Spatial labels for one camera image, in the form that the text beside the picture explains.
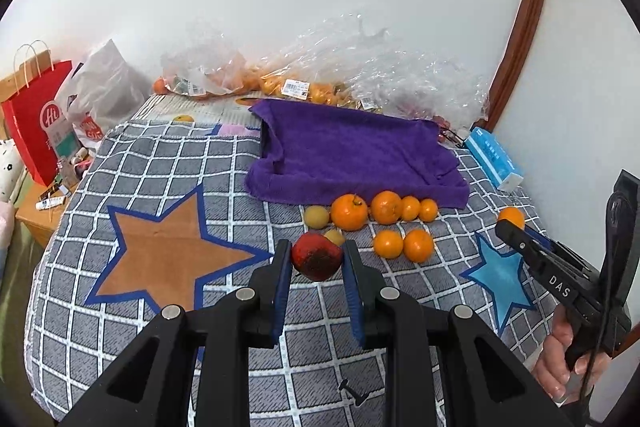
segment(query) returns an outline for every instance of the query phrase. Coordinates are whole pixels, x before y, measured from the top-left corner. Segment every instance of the yellow-green fruit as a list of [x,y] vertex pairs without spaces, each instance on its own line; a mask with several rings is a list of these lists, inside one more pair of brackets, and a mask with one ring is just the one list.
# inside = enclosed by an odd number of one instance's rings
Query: yellow-green fruit
[[341,247],[344,243],[344,236],[337,229],[331,229],[324,233],[324,237],[326,237],[329,241],[331,241],[334,245]]
[[317,204],[305,210],[305,224],[310,229],[324,229],[329,223],[329,211],[324,206]]

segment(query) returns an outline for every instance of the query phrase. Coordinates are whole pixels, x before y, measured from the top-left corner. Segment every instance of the metal bolt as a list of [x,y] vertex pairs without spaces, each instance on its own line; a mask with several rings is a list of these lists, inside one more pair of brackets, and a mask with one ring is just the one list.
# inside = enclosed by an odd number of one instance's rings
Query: metal bolt
[[465,304],[459,304],[453,308],[453,312],[456,314],[456,317],[460,319],[470,319],[474,314],[474,311]]
[[236,292],[236,298],[240,301],[248,301],[255,297],[255,291],[253,288],[240,288]]
[[394,301],[400,296],[400,292],[393,286],[385,286],[380,290],[380,296],[388,301]]
[[175,304],[169,304],[162,308],[162,317],[166,318],[168,321],[174,319],[180,315],[180,306],[176,306]]

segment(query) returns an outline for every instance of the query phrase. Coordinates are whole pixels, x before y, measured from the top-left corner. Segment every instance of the purple cloth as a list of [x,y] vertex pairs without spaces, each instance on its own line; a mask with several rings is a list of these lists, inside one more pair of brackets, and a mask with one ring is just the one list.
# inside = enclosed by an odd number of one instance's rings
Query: purple cloth
[[262,158],[245,181],[259,200],[331,204],[353,193],[370,203],[392,190],[440,207],[466,206],[469,185],[431,121],[272,99],[251,110],[266,124]]

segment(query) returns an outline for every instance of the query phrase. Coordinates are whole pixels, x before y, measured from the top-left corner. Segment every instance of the red apple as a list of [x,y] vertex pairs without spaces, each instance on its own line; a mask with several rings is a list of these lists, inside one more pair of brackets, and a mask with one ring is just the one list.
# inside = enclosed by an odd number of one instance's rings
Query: red apple
[[324,235],[306,232],[293,245],[291,262],[308,279],[315,282],[326,281],[342,264],[342,249]]

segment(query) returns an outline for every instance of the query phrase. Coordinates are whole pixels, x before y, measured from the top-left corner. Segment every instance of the red paper bag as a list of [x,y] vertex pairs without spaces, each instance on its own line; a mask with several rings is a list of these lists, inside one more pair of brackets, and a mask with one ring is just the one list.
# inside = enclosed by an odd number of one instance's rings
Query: red paper bag
[[7,127],[25,166],[33,180],[45,186],[56,177],[58,158],[43,130],[41,113],[70,72],[71,60],[58,62],[2,102]]

